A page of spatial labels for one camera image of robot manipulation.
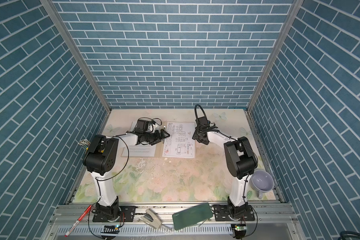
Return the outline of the diagram paper sheet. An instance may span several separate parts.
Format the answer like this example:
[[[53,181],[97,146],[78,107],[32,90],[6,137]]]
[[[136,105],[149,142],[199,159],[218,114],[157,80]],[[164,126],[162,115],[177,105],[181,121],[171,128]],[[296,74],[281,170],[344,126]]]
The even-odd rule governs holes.
[[[166,132],[170,136],[164,141],[163,157],[195,158],[196,144],[192,138],[195,127],[193,122],[168,122]]]

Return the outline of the beige cardboard folder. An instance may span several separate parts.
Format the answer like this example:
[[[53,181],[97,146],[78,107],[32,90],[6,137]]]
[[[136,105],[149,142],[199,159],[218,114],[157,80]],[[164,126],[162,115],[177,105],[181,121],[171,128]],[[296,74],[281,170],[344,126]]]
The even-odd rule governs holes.
[[[166,131],[166,126],[167,126],[168,122],[165,122],[164,126],[165,126],[165,131]],[[163,157],[163,146],[164,146],[164,141],[159,142],[158,144],[156,144],[156,151],[155,151],[155,155],[153,157]]]

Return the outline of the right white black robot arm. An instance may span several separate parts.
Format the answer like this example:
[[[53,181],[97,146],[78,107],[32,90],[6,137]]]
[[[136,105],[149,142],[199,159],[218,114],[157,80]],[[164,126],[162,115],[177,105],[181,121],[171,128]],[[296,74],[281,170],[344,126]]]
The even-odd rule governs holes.
[[[196,117],[193,140],[204,145],[214,143],[224,149],[227,168],[234,177],[227,205],[230,217],[238,219],[245,212],[250,212],[247,192],[251,175],[258,167],[258,159],[248,138],[224,134],[207,117]]]

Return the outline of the coloured pens bundle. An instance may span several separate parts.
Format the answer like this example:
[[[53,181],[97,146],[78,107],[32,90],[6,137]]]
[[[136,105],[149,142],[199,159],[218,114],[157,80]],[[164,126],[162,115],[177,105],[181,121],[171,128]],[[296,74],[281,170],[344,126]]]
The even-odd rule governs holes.
[[[85,148],[86,150],[90,147],[90,141],[87,139],[82,139],[78,142],[78,145]]]

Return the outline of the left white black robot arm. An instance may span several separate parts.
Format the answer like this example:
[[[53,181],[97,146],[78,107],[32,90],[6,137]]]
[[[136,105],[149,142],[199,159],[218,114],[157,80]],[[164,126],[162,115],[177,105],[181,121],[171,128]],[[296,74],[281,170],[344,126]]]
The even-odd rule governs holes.
[[[118,149],[125,147],[127,152],[131,146],[151,145],[170,137],[165,128],[158,129],[162,123],[157,123],[157,119],[140,118],[132,131],[113,137],[96,135],[91,142],[81,142],[80,145],[87,146],[86,155],[83,159],[83,165],[96,185],[96,191],[99,200],[95,203],[96,214],[103,215],[109,221],[115,220],[120,215],[119,199],[114,190],[111,175],[116,159]]]

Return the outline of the red marker pen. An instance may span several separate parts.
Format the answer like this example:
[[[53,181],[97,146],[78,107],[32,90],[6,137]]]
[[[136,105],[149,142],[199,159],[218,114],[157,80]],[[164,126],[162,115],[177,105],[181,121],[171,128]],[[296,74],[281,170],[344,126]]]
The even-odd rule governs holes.
[[[65,233],[65,237],[68,237],[73,230],[79,225],[79,223],[83,220],[83,218],[91,211],[92,205],[90,205],[85,212],[75,221],[75,223],[70,227],[68,231]]]

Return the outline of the printed text paper sheet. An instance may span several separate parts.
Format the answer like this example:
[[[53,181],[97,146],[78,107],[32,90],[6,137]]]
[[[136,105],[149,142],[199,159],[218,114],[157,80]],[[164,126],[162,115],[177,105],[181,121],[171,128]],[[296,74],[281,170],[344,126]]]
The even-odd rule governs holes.
[[[123,142],[120,143],[120,145],[123,145],[123,151],[121,156],[122,157],[153,157],[155,155],[156,146],[151,145],[133,145],[134,138],[129,137],[122,137],[122,139],[127,143],[128,149],[125,147],[125,144]]]

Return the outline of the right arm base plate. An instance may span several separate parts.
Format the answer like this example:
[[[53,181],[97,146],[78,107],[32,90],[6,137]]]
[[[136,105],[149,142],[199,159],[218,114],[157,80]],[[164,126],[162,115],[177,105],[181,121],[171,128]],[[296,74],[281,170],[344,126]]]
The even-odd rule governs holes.
[[[212,213],[217,222],[224,221],[254,221],[255,214],[252,208],[246,204],[240,207],[232,205],[212,205]]]

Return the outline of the grey stapler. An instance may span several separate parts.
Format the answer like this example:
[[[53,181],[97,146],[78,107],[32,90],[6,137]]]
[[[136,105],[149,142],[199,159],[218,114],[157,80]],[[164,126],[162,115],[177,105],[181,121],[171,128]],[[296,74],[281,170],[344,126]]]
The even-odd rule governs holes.
[[[140,221],[154,229],[159,229],[162,226],[162,220],[152,209],[147,209],[145,214],[140,218]]]

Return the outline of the lilac ceramic cup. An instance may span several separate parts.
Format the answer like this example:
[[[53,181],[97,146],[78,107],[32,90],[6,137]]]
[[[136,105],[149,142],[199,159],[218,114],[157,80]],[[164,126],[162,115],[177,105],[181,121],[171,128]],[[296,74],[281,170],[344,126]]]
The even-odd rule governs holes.
[[[273,177],[264,170],[255,170],[250,178],[250,185],[256,192],[258,199],[262,199],[265,193],[274,188]]]

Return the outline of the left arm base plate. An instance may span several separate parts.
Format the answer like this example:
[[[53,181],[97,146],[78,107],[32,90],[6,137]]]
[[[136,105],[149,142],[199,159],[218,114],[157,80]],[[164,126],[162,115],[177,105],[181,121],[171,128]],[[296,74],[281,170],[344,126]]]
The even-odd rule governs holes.
[[[133,222],[136,206],[119,206],[119,210],[115,217],[108,216],[105,213],[101,213],[101,211],[94,209],[92,210],[93,222],[94,223],[116,223],[116,222]]]

